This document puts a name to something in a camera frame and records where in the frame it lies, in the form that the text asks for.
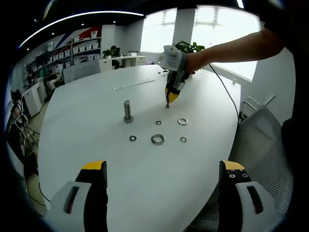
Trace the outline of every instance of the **hex bolt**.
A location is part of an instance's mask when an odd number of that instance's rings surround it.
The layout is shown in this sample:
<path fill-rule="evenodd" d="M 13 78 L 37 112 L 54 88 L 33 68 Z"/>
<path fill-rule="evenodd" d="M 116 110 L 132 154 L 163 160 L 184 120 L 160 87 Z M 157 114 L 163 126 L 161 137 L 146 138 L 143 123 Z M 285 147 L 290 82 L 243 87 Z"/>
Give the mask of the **hex bolt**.
<path fill-rule="evenodd" d="M 126 123 L 131 123 L 134 120 L 134 117 L 131 115 L 131 109 L 130 109 L 130 101 L 124 102 L 124 108 L 125 108 L 125 116 L 124 121 Z"/>

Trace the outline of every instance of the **white cabinet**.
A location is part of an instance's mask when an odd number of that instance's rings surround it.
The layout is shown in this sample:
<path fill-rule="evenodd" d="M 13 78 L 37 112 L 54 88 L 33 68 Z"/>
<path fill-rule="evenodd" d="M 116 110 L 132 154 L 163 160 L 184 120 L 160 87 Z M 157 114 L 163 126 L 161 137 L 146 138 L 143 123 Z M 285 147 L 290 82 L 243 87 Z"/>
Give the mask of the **white cabinet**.
<path fill-rule="evenodd" d="M 46 98 L 43 80 L 26 90 L 22 97 L 25 99 L 31 117 L 40 112 Z"/>
<path fill-rule="evenodd" d="M 146 64 L 146 57 L 138 57 L 135 61 L 135 66 L 145 65 Z"/>
<path fill-rule="evenodd" d="M 112 70 L 112 61 L 111 60 L 101 59 L 99 61 L 99 63 L 100 63 L 100 71 L 101 72 Z"/>

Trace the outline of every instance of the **window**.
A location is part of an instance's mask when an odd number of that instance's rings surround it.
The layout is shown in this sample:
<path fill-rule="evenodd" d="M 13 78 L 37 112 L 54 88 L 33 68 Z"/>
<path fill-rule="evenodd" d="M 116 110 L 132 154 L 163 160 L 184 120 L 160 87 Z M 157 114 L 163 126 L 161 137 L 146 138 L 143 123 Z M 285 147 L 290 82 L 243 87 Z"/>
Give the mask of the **window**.
<path fill-rule="evenodd" d="M 141 35 L 141 52 L 163 52 L 163 46 L 172 44 L 177 9 L 147 15 Z"/>
<path fill-rule="evenodd" d="M 222 6 L 198 6 L 191 43 L 207 48 L 239 39 L 260 28 L 259 17 L 251 13 Z M 257 61 L 214 64 L 251 82 Z"/>

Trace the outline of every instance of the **desk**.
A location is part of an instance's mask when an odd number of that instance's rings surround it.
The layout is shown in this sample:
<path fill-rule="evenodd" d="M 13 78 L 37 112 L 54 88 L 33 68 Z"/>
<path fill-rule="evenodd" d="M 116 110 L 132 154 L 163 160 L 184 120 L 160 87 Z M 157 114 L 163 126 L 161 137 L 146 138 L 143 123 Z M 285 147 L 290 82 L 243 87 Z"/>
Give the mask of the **desk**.
<path fill-rule="evenodd" d="M 161 71 L 157 65 L 118 69 L 55 90 L 39 146 L 40 183 L 47 198 L 74 181 L 85 164 L 103 159 L 110 232 L 182 232 L 191 223 L 218 182 L 219 161 L 229 157 L 237 117 L 220 80 L 208 71 L 188 79 L 165 108 Z M 155 81 L 112 90 L 145 79 Z M 222 79 L 239 111 L 240 85 Z M 123 121 L 125 100 L 131 102 L 133 123 Z M 180 125 L 180 117 L 189 123 Z M 151 142 L 156 133 L 165 136 L 164 144 Z M 131 135 L 136 141 L 129 140 Z M 188 141 L 182 143 L 181 136 Z"/>
<path fill-rule="evenodd" d="M 100 62 L 100 69 L 101 72 L 112 70 L 112 60 L 124 60 L 125 64 L 124 67 L 133 67 L 133 66 L 140 66 L 146 64 L 146 57 L 145 56 L 126 56 L 126 57 L 114 57 L 110 59 L 101 59 Z"/>

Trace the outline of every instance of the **green plant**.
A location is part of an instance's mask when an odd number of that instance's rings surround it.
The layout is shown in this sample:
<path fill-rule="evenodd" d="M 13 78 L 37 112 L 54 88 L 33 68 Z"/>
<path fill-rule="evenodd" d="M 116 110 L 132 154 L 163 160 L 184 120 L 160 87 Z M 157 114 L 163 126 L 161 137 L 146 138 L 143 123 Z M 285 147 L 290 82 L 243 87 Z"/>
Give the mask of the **green plant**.
<path fill-rule="evenodd" d="M 112 57 L 113 55 L 114 55 L 114 50 L 107 49 L 103 51 L 103 57 L 108 57 L 108 56 Z"/>
<path fill-rule="evenodd" d="M 180 41 L 179 43 L 177 43 L 175 45 L 175 47 L 183 52 L 183 53 L 193 53 L 193 52 L 200 52 L 202 50 L 205 49 L 205 46 L 200 46 L 200 45 L 197 45 L 195 42 L 193 43 L 193 45 L 185 42 L 185 41 Z"/>

